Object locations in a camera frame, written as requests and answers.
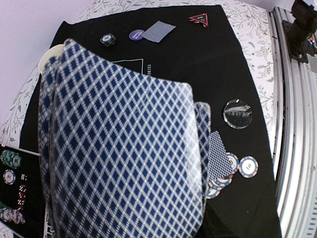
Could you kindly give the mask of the clear black dealer button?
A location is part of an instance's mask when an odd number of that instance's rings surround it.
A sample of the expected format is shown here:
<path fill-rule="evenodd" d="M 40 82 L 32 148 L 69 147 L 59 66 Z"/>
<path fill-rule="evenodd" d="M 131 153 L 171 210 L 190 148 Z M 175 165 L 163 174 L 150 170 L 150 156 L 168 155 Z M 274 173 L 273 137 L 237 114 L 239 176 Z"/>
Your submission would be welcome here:
<path fill-rule="evenodd" d="M 224 106 L 223 118 L 231 128 L 244 129 L 252 122 L 252 109 L 241 99 L 233 99 Z"/>

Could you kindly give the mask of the aluminium poker chip case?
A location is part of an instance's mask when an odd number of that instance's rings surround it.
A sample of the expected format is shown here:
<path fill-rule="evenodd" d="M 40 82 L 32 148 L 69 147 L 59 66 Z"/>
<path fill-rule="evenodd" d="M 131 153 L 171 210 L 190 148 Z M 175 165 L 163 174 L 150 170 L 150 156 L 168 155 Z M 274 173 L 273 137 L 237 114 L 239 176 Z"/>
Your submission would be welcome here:
<path fill-rule="evenodd" d="M 21 206 L 21 213 L 25 219 L 23 224 L 14 221 L 0 221 L 14 233 L 23 238 L 42 238 L 45 226 L 45 202 L 40 175 L 39 158 L 36 155 L 25 153 L 9 147 L 0 147 L 0 152 L 10 151 L 21 157 L 20 167 L 13 169 L 4 163 L 0 164 L 0 202 L 11 209 L 18 209 L 19 187 L 26 186 Z M 15 181 L 12 185 L 5 183 L 3 174 L 5 170 L 12 170 Z"/>

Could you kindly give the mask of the blue patterned card deck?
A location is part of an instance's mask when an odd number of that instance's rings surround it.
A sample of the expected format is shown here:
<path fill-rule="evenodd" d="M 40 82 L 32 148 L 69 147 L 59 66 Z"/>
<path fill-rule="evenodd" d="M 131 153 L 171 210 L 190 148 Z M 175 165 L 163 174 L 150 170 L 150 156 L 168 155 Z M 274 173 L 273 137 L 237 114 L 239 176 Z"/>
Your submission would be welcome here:
<path fill-rule="evenodd" d="M 39 149 L 59 238 L 193 238 L 206 207 L 211 109 L 184 82 L 72 39 L 45 67 Z"/>

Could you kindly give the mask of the dealt card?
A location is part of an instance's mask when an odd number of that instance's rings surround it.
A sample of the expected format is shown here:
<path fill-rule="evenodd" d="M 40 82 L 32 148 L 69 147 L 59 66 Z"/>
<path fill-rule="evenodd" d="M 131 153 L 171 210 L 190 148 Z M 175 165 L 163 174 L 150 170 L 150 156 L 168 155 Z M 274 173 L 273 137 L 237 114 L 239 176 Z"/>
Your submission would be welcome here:
<path fill-rule="evenodd" d="M 166 35 L 168 35 L 175 28 L 176 26 L 174 25 L 157 21 L 143 33 L 142 37 L 148 41 L 159 43 Z"/>
<path fill-rule="evenodd" d="M 218 131 L 210 134 L 208 181 L 219 179 L 233 173 L 231 162 Z"/>

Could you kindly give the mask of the teal chip stack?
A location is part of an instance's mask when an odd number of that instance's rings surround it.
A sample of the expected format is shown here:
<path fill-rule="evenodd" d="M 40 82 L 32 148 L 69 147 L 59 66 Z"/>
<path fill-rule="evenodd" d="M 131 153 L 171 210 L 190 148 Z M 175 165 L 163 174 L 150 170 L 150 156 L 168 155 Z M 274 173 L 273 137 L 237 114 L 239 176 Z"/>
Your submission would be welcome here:
<path fill-rule="evenodd" d="M 108 46 L 113 45 L 116 42 L 116 37 L 112 33 L 108 33 L 108 34 L 103 35 L 100 38 L 100 42 L 104 46 L 108 47 Z"/>

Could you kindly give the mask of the purple small blind button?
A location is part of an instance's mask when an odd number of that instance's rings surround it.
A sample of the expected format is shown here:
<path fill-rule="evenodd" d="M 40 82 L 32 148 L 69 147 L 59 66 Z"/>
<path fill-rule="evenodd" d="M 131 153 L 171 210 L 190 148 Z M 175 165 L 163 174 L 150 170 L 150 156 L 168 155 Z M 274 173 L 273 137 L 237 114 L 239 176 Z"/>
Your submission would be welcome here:
<path fill-rule="evenodd" d="M 130 32 L 128 37 L 132 41 L 140 41 L 144 38 L 143 37 L 144 32 L 145 32 L 144 30 L 137 29 L 137 30 Z"/>

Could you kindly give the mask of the blue white chip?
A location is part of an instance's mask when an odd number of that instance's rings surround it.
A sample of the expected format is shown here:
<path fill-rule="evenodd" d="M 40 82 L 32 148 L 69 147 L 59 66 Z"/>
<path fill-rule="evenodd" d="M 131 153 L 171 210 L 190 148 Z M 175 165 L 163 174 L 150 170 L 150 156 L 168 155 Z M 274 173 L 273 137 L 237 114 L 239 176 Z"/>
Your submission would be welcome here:
<path fill-rule="evenodd" d="M 259 169 L 257 160 L 252 156 L 245 156 L 240 160 L 239 173 L 245 178 L 254 177 Z"/>

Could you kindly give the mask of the white poker chip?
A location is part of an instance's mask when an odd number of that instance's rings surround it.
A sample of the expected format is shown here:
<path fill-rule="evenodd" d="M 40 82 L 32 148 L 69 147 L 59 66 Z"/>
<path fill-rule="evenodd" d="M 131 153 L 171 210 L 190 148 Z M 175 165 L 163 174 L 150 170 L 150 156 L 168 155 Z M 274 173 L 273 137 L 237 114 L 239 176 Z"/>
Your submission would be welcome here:
<path fill-rule="evenodd" d="M 15 183 L 16 175 L 13 170 L 6 169 L 2 177 L 3 177 L 4 183 L 7 185 L 13 185 Z"/>

